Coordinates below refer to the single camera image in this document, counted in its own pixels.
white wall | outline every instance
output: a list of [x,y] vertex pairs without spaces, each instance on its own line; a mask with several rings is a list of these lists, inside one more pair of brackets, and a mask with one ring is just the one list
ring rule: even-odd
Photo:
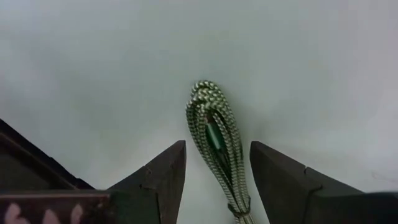
[[[398,2],[0,1],[0,117],[106,188],[187,140],[179,224],[232,223],[185,123],[194,81],[260,140],[365,191],[398,189]],[[248,167],[253,214],[266,215]]]

rope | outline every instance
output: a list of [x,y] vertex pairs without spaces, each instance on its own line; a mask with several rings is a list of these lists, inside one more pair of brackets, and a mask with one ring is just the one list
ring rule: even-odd
[[192,88],[186,113],[193,141],[224,190],[236,224],[255,224],[250,214],[241,137],[224,94],[213,82],[199,81]]

green and white rope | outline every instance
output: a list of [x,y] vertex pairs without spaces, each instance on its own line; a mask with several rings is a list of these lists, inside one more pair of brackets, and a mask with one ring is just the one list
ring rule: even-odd
[[[241,137],[224,94],[213,82],[199,81],[192,88],[186,113],[193,141],[224,190],[236,224],[255,224],[250,214]],[[206,125],[214,121],[223,138],[224,160],[220,159],[220,153],[211,146],[206,135]]]

coiled cord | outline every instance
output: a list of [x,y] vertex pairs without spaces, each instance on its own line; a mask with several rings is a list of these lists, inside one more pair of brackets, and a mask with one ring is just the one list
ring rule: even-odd
[[211,81],[197,82],[186,114],[193,141],[223,188],[236,224],[255,224],[250,214],[241,137],[224,94]]

braided rope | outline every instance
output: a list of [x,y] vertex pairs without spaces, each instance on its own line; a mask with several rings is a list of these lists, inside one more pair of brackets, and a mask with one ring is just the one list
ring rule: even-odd
[[[193,141],[224,190],[236,224],[255,224],[250,214],[241,137],[224,94],[213,82],[199,81],[192,88],[186,114]],[[210,146],[206,136],[206,124],[211,118],[216,122],[225,142],[227,169],[223,169],[225,164],[220,161],[216,149]]]

